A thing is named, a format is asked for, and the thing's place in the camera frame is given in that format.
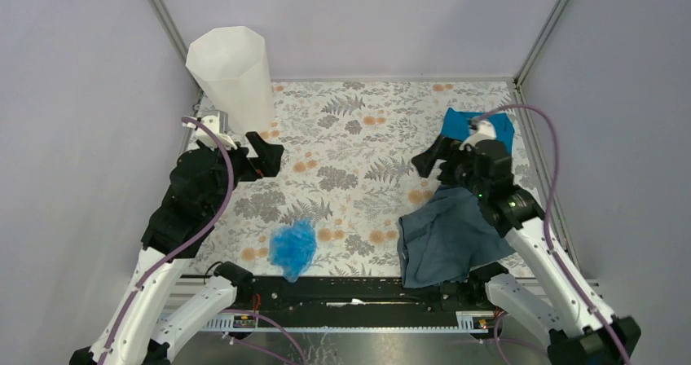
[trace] gray wall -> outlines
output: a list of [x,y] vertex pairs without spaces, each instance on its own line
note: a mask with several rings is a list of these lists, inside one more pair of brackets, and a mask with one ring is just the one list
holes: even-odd
[[571,0],[525,84],[561,136],[575,250],[642,325],[641,364],[689,362],[689,83],[691,0]]
[[102,332],[195,86],[147,0],[0,0],[0,362]]
[[246,25],[271,77],[506,77],[556,0],[165,0],[187,44]]

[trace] white bin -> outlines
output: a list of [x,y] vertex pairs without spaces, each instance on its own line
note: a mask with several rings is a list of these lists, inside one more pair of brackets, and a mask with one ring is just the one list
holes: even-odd
[[237,134],[261,132],[275,117],[264,38],[247,27],[212,29],[190,45],[187,69]]

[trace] floral pattern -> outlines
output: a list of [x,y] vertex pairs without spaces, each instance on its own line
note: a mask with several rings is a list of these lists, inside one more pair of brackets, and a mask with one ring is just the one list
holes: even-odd
[[[504,82],[274,83],[276,119],[258,130],[285,147],[276,178],[242,182],[188,273],[230,260],[255,275],[280,275],[267,259],[271,233],[310,218],[317,253],[306,275],[400,275],[398,218],[421,207],[438,186],[410,159],[437,137],[447,108],[482,112],[509,101]],[[204,97],[202,109],[213,108]],[[513,161],[517,183],[537,196],[520,126]],[[244,137],[234,136],[248,146]],[[531,277],[513,254],[500,261]]]

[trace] orange flower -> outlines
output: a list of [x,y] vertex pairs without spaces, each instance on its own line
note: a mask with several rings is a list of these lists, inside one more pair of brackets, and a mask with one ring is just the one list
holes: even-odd
[[252,261],[254,259],[254,248],[243,249],[242,253],[240,253],[240,257],[245,262]]
[[370,232],[369,241],[373,242],[374,244],[384,243],[384,232],[378,230]]
[[319,233],[317,233],[317,237],[322,241],[329,241],[331,239],[331,231],[326,228],[322,228],[319,230]]
[[294,166],[293,166],[293,171],[295,172],[305,172],[307,170],[307,167],[305,167],[305,163],[302,161],[298,161]]
[[419,204],[423,200],[422,193],[419,190],[413,190],[408,193],[408,200],[413,204]]

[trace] blue plastic bag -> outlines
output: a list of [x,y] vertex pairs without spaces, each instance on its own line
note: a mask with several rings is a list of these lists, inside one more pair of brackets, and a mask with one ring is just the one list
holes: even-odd
[[271,235],[269,262],[283,267],[283,277],[292,283],[310,267],[316,250],[315,229],[309,219],[300,220]]

